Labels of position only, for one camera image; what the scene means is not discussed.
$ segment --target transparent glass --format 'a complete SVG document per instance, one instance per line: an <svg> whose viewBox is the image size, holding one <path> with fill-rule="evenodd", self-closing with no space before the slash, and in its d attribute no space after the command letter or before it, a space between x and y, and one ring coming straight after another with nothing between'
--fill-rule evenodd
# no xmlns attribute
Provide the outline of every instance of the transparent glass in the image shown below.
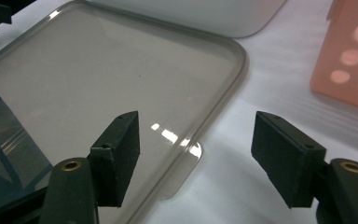
<svg viewBox="0 0 358 224"><path fill-rule="evenodd" d="M0 52L0 96L53 165L86 157L116 116L139 111L141 156L123 207L100 210L102 223L128 222L165 179L186 179L197 139L247 67L230 39L74 1Z"/></svg>
<svg viewBox="0 0 358 224"><path fill-rule="evenodd" d="M0 98L0 207L45 187L51 168Z"/></svg>

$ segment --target pink object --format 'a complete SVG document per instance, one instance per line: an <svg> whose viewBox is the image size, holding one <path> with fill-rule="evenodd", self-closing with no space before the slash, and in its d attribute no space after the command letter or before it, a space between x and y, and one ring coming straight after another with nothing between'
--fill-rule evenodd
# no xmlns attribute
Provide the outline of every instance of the pink object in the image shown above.
<svg viewBox="0 0 358 224"><path fill-rule="evenodd" d="M335 0L310 86L358 106L358 0Z"/></svg>

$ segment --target clamp jaw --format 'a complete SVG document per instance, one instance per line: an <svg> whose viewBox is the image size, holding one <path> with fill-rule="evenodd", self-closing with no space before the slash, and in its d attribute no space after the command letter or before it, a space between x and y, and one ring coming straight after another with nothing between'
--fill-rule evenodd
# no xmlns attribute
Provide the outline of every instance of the clamp jaw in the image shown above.
<svg viewBox="0 0 358 224"><path fill-rule="evenodd" d="M289 208L319 201L320 224L358 224L358 161L324 162L326 149L281 117L257 112L252 155Z"/></svg>
<svg viewBox="0 0 358 224"><path fill-rule="evenodd" d="M0 208L0 223L99 223L98 206L120 207L140 155L138 112L117 117L87 158L62 161L48 186Z"/></svg>

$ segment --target white table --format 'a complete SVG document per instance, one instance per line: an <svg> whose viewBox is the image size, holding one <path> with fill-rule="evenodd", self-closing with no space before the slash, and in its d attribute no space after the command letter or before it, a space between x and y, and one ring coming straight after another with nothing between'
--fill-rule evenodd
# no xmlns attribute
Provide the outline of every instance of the white table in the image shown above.
<svg viewBox="0 0 358 224"><path fill-rule="evenodd" d="M0 49L67 0L38 0L1 25ZM247 78L200 139L203 156L179 191L155 203L144 223L316 223L288 209L252 158L255 112L289 120L325 146L326 161L358 161L358 108L310 90L331 0L288 0L255 35L237 39L250 55Z"/></svg>

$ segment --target white container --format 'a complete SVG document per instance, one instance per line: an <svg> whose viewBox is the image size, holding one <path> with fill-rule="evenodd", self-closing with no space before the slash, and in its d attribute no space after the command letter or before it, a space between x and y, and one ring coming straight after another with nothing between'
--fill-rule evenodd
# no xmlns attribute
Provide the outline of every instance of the white container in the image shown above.
<svg viewBox="0 0 358 224"><path fill-rule="evenodd" d="M94 0L203 31L244 37L263 28L285 0Z"/></svg>

